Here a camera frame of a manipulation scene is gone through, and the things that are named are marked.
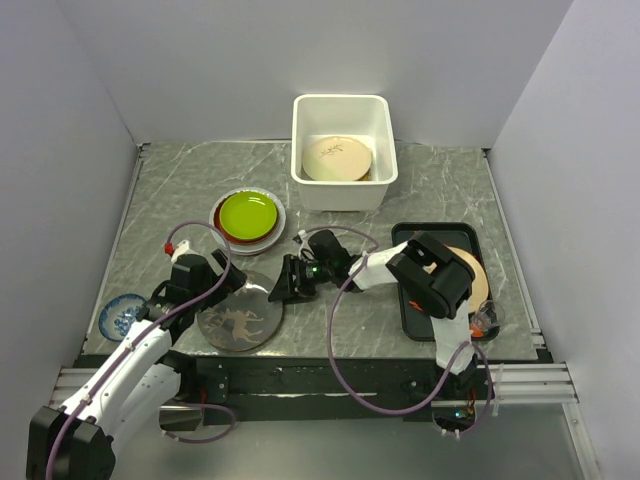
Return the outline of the glass plate with deer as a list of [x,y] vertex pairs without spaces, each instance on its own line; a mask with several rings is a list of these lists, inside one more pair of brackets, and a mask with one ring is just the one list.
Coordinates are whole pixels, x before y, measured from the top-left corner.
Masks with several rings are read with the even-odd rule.
[[196,316],[200,332],[217,350],[240,353],[260,348],[277,333],[284,318],[283,304],[268,301],[275,282],[255,271],[246,275],[240,289]]

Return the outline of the peach plate with bird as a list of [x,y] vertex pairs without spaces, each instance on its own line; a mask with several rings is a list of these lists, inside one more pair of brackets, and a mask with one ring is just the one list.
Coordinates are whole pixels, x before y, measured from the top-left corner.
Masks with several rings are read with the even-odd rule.
[[454,246],[447,246],[447,248],[464,260],[474,272],[469,298],[469,312],[475,313],[489,298],[490,289],[486,272],[479,260],[471,253]]

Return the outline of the cream plate with branch motif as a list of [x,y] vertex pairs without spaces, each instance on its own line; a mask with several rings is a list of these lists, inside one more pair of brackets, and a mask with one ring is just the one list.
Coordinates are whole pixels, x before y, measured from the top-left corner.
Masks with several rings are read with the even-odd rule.
[[361,141],[345,136],[324,137],[307,147],[302,169],[314,181],[359,181],[369,172],[373,154]]

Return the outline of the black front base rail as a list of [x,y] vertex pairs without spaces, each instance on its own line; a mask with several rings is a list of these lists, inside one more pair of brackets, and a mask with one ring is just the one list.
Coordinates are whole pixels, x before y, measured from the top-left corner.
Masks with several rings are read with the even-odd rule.
[[460,405],[489,396],[477,364],[472,387],[458,391],[432,360],[340,359],[257,356],[189,356],[169,351],[163,363],[185,374],[178,398],[232,410],[241,422],[343,420],[396,416],[428,421],[431,406],[406,410],[430,393]]

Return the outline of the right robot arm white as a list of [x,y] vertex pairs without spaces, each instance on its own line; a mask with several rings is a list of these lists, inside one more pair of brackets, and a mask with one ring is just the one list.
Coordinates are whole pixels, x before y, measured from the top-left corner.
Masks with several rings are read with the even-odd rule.
[[413,308],[426,316],[436,344],[439,390],[460,398],[473,384],[477,356],[471,342],[469,301],[473,269],[427,232],[386,250],[351,254],[334,229],[315,227],[295,237],[296,255],[283,257],[280,275],[268,296],[271,303],[305,303],[316,287],[331,283],[344,292],[363,292],[396,284]]

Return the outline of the pale grey large plate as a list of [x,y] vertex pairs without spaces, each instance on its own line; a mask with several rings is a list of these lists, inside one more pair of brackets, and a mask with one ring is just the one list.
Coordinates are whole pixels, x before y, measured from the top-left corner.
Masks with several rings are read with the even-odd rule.
[[212,235],[221,247],[228,242],[234,255],[253,256],[276,243],[284,231],[286,211],[271,192],[240,188],[216,201],[209,221],[217,229]]

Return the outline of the clear glass cup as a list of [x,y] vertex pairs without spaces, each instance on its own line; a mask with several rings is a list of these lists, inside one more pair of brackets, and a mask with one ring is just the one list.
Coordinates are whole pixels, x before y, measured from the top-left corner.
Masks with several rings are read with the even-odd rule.
[[485,301],[470,318],[471,337],[488,339],[497,335],[504,317],[504,309],[498,302]]

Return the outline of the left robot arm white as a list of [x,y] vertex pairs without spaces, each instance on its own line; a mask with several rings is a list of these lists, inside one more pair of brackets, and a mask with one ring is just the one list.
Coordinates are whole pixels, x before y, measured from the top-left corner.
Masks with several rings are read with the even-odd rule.
[[98,371],[59,407],[29,424],[29,479],[108,479],[124,444],[169,400],[196,403],[194,358],[173,351],[197,313],[227,299],[245,274],[217,249],[211,258],[181,245],[172,268],[140,307],[128,333]]

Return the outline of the blue and white small dish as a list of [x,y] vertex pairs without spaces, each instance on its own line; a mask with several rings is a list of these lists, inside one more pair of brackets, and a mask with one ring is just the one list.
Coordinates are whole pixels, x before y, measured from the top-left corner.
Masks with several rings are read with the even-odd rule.
[[110,300],[98,317],[101,335],[109,341],[122,341],[136,321],[145,302],[144,297],[133,293],[123,294]]

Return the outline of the black rectangular tray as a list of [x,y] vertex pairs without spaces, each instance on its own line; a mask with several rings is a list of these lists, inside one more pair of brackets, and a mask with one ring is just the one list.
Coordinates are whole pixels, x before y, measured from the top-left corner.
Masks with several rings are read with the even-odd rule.
[[[401,222],[394,225],[391,230],[392,244],[396,246],[407,241],[414,233],[419,231],[426,231],[446,246],[458,247],[471,253],[479,260],[486,272],[478,237],[471,225],[463,222]],[[402,310],[404,304],[410,301],[410,298],[401,288],[398,288],[398,296],[403,329]]]

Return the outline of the white plastic bin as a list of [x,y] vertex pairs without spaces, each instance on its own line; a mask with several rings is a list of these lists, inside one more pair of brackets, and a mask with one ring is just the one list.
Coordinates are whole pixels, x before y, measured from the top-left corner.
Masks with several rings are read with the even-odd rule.
[[[345,136],[366,144],[373,154],[371,181],[325,182],[302,169],[304,150],[324,137]],[[398,178],[389,105],[378,95],[303,94],[294,100],[291,177],[302,205],[310,211],[377,209]]]

